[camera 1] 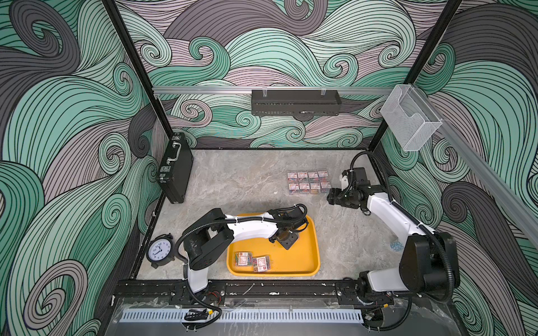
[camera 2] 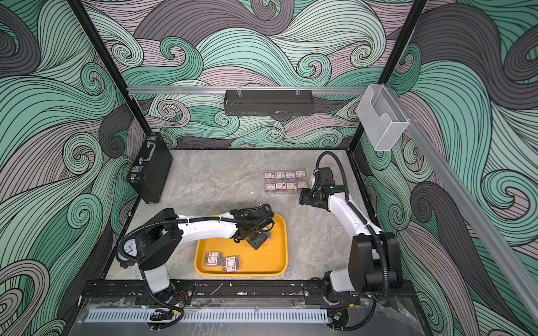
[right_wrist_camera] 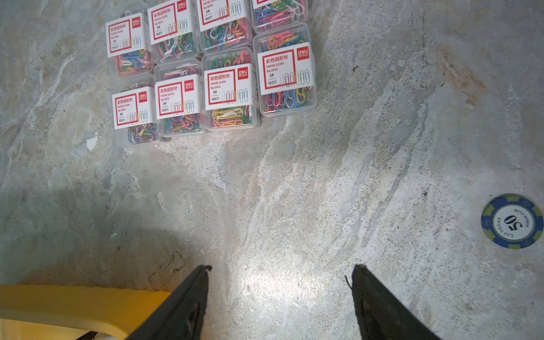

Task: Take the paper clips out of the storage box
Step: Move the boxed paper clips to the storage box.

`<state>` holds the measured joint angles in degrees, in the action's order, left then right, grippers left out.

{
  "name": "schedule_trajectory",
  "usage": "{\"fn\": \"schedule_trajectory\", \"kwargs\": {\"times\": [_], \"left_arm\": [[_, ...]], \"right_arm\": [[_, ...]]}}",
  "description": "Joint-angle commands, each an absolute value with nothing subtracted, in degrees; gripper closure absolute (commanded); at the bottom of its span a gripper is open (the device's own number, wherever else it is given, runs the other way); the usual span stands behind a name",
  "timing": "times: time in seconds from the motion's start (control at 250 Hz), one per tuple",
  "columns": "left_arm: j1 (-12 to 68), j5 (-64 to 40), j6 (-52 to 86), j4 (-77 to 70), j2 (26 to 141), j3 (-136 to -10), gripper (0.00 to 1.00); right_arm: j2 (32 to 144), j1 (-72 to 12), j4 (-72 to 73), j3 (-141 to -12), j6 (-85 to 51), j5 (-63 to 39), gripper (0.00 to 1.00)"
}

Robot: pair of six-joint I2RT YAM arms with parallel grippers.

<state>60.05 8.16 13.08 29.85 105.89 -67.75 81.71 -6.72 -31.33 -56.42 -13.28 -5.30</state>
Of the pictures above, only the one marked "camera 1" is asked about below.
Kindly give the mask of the paper clip box nine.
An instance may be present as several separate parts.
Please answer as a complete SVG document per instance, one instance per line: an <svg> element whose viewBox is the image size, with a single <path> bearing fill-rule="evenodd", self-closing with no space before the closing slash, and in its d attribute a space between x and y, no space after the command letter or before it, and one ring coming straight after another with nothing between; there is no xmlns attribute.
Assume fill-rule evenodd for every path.
<svg viewBox="0 0 538 336"><path fill-rule="evenodd" d="M321 185L321 190L323 193L329 193L330 190L332 189L331 183L328 181L322 181L320 185Z"/></svg>

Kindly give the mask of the yellow plastic tray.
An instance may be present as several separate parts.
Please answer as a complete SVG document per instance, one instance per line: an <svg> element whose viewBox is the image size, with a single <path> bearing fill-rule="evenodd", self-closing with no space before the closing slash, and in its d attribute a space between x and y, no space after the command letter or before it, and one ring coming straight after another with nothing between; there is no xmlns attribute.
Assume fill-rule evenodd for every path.
<svg viewBox="0 0 538 336"><path fill-rule="evenodd" d="M310 277L317 274L321 267L317 233L312 218L307 219L308 227L298 234L298 240L290 249L263 238L233 243L226 255L228 271L238 277ZM249 252L253 257L269 257L270 269L257 273L252 266L237 266L235 255L238 252Z"/></svg>

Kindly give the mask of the paper clip box two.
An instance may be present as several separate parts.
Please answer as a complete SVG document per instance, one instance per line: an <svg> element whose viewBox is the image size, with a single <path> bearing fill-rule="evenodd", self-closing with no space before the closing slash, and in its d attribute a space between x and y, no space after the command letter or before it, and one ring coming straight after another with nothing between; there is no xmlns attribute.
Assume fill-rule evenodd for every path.
<svg viewBox="0 0 538 336"><path fill-rule="evenodd" d="M317 173L320 182L330 182L329 172L327 170L319 170Z"/></svg>

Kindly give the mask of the paper clip box five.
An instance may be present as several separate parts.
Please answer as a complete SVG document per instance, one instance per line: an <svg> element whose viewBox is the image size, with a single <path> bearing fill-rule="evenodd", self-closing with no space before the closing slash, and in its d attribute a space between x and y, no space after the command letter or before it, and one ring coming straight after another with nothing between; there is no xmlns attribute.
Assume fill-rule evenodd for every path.
<svg viewBox="0 0 538 336"><path fill-rule="evenodd" d="M288 184L288 191L290 195L295 195L297 193L300 193L300 188L298 183L289 183Z"/></svg>

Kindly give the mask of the paper clip box eight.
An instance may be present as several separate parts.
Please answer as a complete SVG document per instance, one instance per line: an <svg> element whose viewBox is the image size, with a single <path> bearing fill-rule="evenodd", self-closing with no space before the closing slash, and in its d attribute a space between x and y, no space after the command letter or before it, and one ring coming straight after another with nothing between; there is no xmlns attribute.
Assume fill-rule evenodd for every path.
<svg viewBox="0 0 538 336"><path fill-rule="evenodd" d="M322 192L321 184L318 182L310 183L310 193L311 194L320 194Z"/></svg>

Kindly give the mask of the paper clip box four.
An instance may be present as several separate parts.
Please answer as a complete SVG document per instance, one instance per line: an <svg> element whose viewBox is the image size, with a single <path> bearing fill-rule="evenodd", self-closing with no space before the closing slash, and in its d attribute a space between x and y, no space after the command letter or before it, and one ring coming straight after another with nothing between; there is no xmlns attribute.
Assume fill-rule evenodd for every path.
<svg viewBox="0 0 538 336"><path fill-rule="evenodd" d="M301 194L309 194L310 193L310 184L308 182L299 183L299 191L300 191Z"/></svg>

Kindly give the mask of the paper clip box seven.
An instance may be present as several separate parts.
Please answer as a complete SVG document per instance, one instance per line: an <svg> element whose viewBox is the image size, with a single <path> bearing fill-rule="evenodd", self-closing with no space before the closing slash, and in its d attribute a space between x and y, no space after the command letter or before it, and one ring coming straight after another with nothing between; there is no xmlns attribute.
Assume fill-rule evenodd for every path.
<svg viewBox="0 0 538 336"><path fill-rule="evenodd" d="M253 258L252 266L254 273L263 273L271 270L270 256L260 256Z"/></svg>

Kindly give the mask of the paper clip box one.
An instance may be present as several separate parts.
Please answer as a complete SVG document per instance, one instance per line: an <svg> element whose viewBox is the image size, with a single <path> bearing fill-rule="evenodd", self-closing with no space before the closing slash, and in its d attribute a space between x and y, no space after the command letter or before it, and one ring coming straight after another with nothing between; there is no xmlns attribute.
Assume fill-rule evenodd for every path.
<svg viewBox="0 0 538 336"><path fill-rule="evenodd" d="M319 182L319 174L317 171L309 171L308 172L308 180L309 182Z"/></svg>

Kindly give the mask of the paper clip box eleven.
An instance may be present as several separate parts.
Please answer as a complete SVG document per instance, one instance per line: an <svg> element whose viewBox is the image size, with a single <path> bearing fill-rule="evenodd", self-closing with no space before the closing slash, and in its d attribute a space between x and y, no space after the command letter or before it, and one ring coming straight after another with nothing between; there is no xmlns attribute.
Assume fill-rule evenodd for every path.
<svg viewBox="0 0 538 336"><path fill-rule="evenodd" d="M287 172L287 181L289 183L298 183L297 172Z"/></svg>

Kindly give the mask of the paper clip box three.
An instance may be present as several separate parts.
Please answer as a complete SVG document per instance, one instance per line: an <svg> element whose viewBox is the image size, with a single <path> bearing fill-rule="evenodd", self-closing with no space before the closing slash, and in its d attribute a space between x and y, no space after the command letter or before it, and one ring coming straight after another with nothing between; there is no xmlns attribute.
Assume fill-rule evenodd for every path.
<svg viewBox="0 0 538 336"><path fill-rule="evenodd" d="M308 172L297 172L299 183L308 183Z"/></svg>

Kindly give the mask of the paper clip box six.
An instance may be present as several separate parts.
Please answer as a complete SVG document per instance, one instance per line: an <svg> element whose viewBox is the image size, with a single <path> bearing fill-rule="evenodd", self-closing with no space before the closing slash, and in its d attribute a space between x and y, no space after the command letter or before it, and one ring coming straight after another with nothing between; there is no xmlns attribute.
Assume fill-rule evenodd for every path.
<svg viewBox="0 0 538 336"><path fill-rule="evenodd" d="M253 256L251 252L240 251L235 253L234 266L250 267L253 265Z"/></svg>

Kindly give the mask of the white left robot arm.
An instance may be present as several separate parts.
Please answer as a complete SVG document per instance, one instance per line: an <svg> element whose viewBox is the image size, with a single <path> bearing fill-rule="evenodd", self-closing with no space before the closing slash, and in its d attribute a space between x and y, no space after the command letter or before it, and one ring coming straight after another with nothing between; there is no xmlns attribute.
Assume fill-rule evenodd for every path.
<svg viewBox="0 0 538 336"><path fill-rule="evenodd" d="M253 216L231 216L215 208L183 231L175 242L174 253L184 264L188 289L198 293L209 284L208 267L233 243L265 239L288 251L308 225L308 208L304 204Z"/></svg>

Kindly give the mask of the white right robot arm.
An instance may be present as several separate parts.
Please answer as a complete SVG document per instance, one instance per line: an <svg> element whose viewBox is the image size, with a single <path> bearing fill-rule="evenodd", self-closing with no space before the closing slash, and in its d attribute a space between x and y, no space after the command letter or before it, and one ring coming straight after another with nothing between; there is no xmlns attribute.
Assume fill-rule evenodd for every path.
<svg viewBox="0 0 538 336"><path fill-rule="evenodd" d="M365 216L376 215L404 247L397 267L361 274L365 292L425 295L439 303L449 302L460 284L455 239L422 223L395 200L385 168L381 169L382 183L371 184L365 169L356 165L363 156L379 164L375 153L360 151L340 175L341 187L332 188L326 200L330 205L358 209Z"/></svg>

